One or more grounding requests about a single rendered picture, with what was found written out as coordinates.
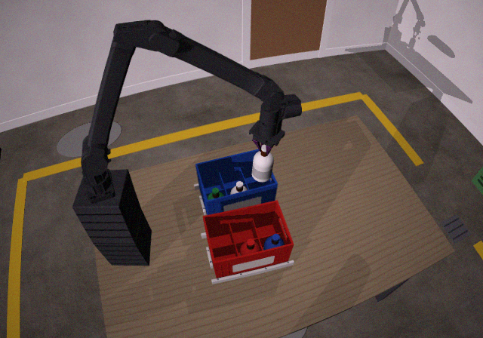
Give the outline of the dark red crate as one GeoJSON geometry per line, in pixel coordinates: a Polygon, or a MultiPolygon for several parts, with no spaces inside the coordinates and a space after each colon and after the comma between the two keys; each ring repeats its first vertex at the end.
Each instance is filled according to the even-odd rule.
{"type": "Polygon", "coordinates": [[[218,278],[285,263],[294,246],[278,200],[211,214],[205,230],[218,278]],[[274,234],[285,245],[263,250],[265,240],[274,234]],[[254,239],[261,251],[240,256],[240,247],[248,239],[254,239]]]}

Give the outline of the blue plastic crate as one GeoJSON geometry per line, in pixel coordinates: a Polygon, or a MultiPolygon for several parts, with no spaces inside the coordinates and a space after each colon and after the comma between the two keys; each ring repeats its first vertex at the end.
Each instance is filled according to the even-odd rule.
{"type": "Polygon", "coordinates": [[[252,177],[253,159],[257,152],[259,149],[203,164],[198,174],[198,184],[207,215],[275,201],[278,183],[274,174],[272,181],[266,182],[258,182],[252,177]],[[242,181],[248,190],[230,195],[238,181],[242,181]],[[207,196],[213,188],[218,188],[225,196],[208,200],[207,196]]]}

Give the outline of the blue bottle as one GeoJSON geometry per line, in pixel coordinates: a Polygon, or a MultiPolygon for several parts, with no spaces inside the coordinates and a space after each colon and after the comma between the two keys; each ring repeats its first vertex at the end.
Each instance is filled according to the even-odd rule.
{"type": "Polygon", "coordinates": [[[280,236],[278,234],[274,234],[272,236],[269,236],[265,240],[263,250],[267,250],[267,249],[274,248],[274,247],[279,247],[279,246],[282,246],[282,245],[285,245],[282,238],[280,238],[280,236]]]}

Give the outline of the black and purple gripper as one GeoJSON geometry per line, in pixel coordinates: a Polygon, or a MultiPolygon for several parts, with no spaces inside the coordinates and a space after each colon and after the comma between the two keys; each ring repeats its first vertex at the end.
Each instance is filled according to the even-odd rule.
{"type": "Polygon", "coordinates": [[[259,120],[249,130],[249,134],[253,134],[253,142],[256,144],[260,152],[261,146],[266,145],[266,154],[268,155],[271,151],[269,151],[269,149],[272,149],[274,145],[277,146],[281,138],[284,137],[285,131],[283,130],[280,130],[278,134],[275,135],[277,123],[278,122],[276,122],[275,124],[266,125],[262,123],[261,120],[259,120]]]}

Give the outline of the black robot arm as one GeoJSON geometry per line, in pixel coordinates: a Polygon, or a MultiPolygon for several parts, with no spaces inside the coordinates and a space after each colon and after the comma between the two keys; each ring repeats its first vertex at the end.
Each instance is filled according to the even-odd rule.
{"type": "Polygon", "coordinates": [[[260,108],[262,123],[268,125],[278,122],[275,135],[281,130],[282,120],[302,114],[301,100],[295,94],[285,95],[267,76],[250,70],[174,29],[165,27],[158,20],[117,23],[113,33],[88,133],[89,138],[86,136],[82,144],[82,174],[90,204],[115,197],[110,170],[107,169],[108,163],[111,162],[107,156],[111,149],[107,146],[120,93],[136,48],[158,51],[175,57],[259,98],[263,101],[260,108]]]}

